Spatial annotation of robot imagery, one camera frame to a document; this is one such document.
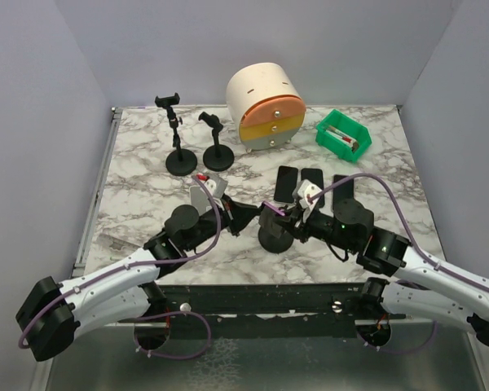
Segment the black adjustable phone stand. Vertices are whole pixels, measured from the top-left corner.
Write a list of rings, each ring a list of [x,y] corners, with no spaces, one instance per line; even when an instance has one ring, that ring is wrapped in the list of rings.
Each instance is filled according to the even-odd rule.
[[[178,127],[183,123],[180,117],[177,117],[174,106],[178,105],[180,97],[178,93],[167,97],[155,97],[155,105],[158,108],[166,110],[169,127],[173,130],[173,151],[165,160],[167,171],[177,177],[184,177],[191,174],[197,167],[197,158],[194,152],[183,149],[181,138],[178,133]]]

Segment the purple phone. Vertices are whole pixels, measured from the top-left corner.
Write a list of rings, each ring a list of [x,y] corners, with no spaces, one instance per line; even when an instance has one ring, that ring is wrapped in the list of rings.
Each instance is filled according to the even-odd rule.
[[[274,206],[273,204],[271,204],[270,202],[268,201],[263,201],[262,202],[262,205],[265,206],[265,207],[268,207],[269,209],[271,209],[273,212],[275,212],[276,214],[284,217],[285,216],[285,212],[283,210],[281,210],[280,208],[277,208],[276,206]]]

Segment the silver phone with dark screen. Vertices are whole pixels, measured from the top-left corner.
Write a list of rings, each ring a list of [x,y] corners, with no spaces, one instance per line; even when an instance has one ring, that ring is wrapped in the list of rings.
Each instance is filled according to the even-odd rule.
[[[297,185],[298,169],[281,165],[277,171],[274,190],[274,201],[277,203],[291,204],[293,191]]]

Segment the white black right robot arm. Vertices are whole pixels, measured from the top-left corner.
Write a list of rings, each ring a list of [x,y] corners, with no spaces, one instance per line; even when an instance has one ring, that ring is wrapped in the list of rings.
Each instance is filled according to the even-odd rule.
[[[299,205],[286,209],[280,225],[295,239],[310,237],[356,255],[365,270],[380,275],[358,299],[359,312],[413,314],[450,323],[489,347],[489,278],[442,261],[409,239],[374,225],[374,214],[354,199],[328,216]]]

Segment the small black phone stand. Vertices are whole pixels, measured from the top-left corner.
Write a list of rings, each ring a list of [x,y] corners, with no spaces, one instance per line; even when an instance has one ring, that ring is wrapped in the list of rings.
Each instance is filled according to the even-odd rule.
[[[290,223],[286,216],[263,212],[259,217],[258,240],[260,245],[269,253],[286,252],[293,244],[293,236],[285,229]]]

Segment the black round-base phone stand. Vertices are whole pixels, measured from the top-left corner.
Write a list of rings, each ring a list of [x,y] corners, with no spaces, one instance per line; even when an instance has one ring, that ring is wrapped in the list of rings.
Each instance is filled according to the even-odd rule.
[[[233,151],[226,145],[219,142],[219,134],[223,130],[223,125],[219,117],[215,114],[202,112],[198,119],[203,121],[211,128],[214,144],[208,147],[203,154],[203,163],[209,170],[222,172],[229,169],[235,160]]]

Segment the silver folding phone stand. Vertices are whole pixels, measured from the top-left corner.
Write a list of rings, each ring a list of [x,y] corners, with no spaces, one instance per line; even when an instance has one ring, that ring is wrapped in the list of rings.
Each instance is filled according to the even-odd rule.
[[[200,215],[212,209],[209,202],[209,197],[199,186],[191,186],[189,189],[191,205],[197,210]]]

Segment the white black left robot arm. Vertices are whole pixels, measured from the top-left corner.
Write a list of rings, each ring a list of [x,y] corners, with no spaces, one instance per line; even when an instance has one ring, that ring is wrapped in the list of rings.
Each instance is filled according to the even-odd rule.
[[[183,204],[173,210],[161,232],[128,257],[90,275],[61,282],[51,276],[38,280],[15,316],[21,330],[19,348],[43,362],[105,324],[159,319],[164,302],[152,283],[207,254],[223,229],[238,235],[260,212],[258,206],[229,197],[204,214]]]

